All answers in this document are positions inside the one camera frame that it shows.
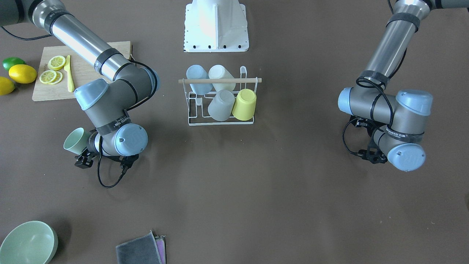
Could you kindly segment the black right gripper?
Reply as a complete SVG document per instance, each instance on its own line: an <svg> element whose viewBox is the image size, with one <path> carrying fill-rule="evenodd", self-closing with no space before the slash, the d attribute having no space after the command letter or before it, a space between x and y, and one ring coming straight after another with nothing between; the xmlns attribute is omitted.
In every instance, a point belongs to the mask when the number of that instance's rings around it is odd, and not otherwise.
<svg viewBox="0 0 469 264"><path fill-rule="evenodd" d="M82 168L82 169L87 169L92 167L93 165L93 159L94 158L99 158L100 157L100 150L99 150L99 140L100 140L100 135L98 132L92 132L90 137L87 140L87 146L86 148L77 156L75 156L75 166ZM119 162L120 168L121 169L129 169L133 166L134 162L139 159L139 154L134 154L129 157L123 157L123 156L107 156L105 155L106 152L104 150L101 151L103 157L106 157L109 160L112 160L114 162Z"/></svg>

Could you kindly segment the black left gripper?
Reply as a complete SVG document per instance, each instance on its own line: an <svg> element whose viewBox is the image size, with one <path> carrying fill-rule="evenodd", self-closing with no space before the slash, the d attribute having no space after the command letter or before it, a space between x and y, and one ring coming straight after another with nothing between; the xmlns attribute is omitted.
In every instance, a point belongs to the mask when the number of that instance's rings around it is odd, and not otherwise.
<svg viewBox="0 0 469 264"><path fill-rule="evenodd" d="M353 126L357 128L365 128L370 137L370 142L368 143L367 149L360 149L354 154L355 156L360 157L362 160L367 160L372 164L384 164L388 161L386 155L373 140L374 133L380 130L380 128L384 125L385 124L382 122L353 116Z"/></svg>

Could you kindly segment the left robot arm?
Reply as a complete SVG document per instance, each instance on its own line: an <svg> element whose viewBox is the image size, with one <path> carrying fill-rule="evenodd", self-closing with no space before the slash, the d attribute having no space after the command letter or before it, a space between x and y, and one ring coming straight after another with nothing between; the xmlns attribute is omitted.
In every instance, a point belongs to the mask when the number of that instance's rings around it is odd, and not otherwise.
<svg viewBox="0 0 469 264"><path fill-rule="evenodd" d="M391 78L405 58L413 35L432 10L468 8L467 0L397 0L390 5L392 17L365 70L352 87L338 97L338 108L350 115L349 125L366 128L367 148L348 153L373 164L390 162L397 169L412 172L426 159L421 146L431 114L429 92L404 89L387 95Z"/></svg>

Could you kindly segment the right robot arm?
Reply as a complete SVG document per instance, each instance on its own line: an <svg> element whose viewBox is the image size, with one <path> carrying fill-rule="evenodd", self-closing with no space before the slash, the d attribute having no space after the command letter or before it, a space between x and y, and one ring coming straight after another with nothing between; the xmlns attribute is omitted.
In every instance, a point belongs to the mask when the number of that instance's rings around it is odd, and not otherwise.
<svg viewBox="0 0 469 264"><path fill-rule="evenodd" d="M119 162L126 172L146 148L148 135L131 122L128 111L146 102L159 88L150 67L124 57L77 20L59 0L2 0L1 25L32 22L93 65L102 77L74 90L75 98L95 129L74 130L64 149L75 165L89 168L94 157Z"/></svg>

